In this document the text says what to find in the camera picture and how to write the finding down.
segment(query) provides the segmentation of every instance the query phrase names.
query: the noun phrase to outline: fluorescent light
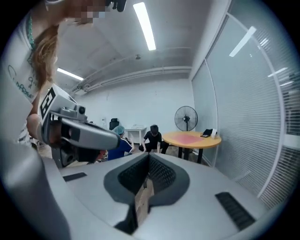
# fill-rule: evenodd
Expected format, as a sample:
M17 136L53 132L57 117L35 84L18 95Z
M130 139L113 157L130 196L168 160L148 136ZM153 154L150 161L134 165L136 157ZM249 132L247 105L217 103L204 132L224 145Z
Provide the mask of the fluorescent light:
M281 73L282 71L284 71L284 70L286 70L286 69L287 69L287 67L284 67L284 68L282 68L282 69L276 71L275 73L272 73L272 74L268 75L268 77L272 77L273 75L275 75L275 74L277 74L277 73Z
M58 71L58 72L61 72L61 73L64 73L64 74L66 74L66 75L68 75L68 76L70 76L70 77L76 78L76 79L78 79L78 80L80 80L80 81L83 80L82 77L76 76L75 74L69 73L69 72L67 72L67 71L65 71L65 70L62 70L61 68L58 68L57 71Z
M134 4L133 8L135 9L137 18L140 21L142 31L144 33L149 51L155 50L156 47L155 47L153 32L152 32L152 28L151 28L151 24L150 24L150 20L148 17L145 3L140 2L140 3Z
M242 38L242 40L236 45L236 47L233 49L233 51L229 54L230 57L234 57L239 50L249 41L251 36L256 32L256 28L251 26L245 36Z
M262 46L262 47L265 46L265 45L267 44L268 41L269 41L269 40L265 38L263 41L261 41L261 46Z
M294 81L286 82L286 83L284 83L284 84L281 84L280 86L286 86L286 85L291 84L291 83L293 83L293 82L294 82Z

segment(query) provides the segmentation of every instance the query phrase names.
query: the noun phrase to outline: blue shirt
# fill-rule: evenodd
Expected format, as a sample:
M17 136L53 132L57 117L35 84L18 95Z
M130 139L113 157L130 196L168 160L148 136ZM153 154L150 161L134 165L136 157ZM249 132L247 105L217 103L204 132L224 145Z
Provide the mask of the blue shirt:
M129 142L121 138L119 147L108 151L107 161L122 158L124 157L125 152L130 152L131 150L132 147L130 146Z

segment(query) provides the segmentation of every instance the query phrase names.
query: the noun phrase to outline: person in black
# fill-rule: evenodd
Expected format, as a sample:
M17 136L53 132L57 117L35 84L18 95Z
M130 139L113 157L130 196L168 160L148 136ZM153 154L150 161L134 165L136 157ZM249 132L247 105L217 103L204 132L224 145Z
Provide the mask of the person in black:
M139 147L139 150L143 152L151 152L151 150L157 150L156 152L159 153L159 150L162 149L161 153L165 154L168 147L169 144L162 141L161 133L158 131L158 126L152 125L150 127L150 131L146 133L142 144Z

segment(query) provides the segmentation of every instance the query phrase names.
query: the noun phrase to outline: yellow table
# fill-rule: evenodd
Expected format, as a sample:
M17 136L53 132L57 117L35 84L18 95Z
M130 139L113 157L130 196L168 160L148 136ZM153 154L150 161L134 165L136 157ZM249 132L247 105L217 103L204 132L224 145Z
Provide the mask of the yellow table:
M211 137L201 137L199 132L170 132L162 136L166 143L179 147L178 157L182 156L182 148L184 148L184 159L188 160L189 149L199 149L198 163L201 163L203 149L212 148L219 145L222 141L221 137L216 136L215 139Z

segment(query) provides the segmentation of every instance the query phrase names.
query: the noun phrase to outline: person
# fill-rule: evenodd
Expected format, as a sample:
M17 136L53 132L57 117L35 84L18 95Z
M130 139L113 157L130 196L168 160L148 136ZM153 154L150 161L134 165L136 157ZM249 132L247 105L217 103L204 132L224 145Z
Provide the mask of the person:
M161 150L162 154L165 154L169 144L165 141L162 141L161 133L158 131L157 125L152 125L150 127L150 131L146 133L144 139L142 140L142 144L139 146L139 150L143 152L151 152L151 150L156 150L159 153Z
M123 126L121 125L116 126L113 129L113 132L120 135L121 138L120 145L118 148L108 151L107 161L117 159L117 158L122 158L124 157L125 152L131 154L131 152L135 149L133 140L130 140L131 141L131 145L130 145L129 142L127 142L127 140L123 138L125 132L125 128Z
M16 27L0 64L1 81L12 81L32 104L16 142L31 146L30 136L42 142L38 104L45 83L53 82L60 23L68 19L76 25L91 23L90 12L101 11L105 11L105 0L58 0L56 4L43 0ZM54 122L51 143L59 143L60 131L61 124Z

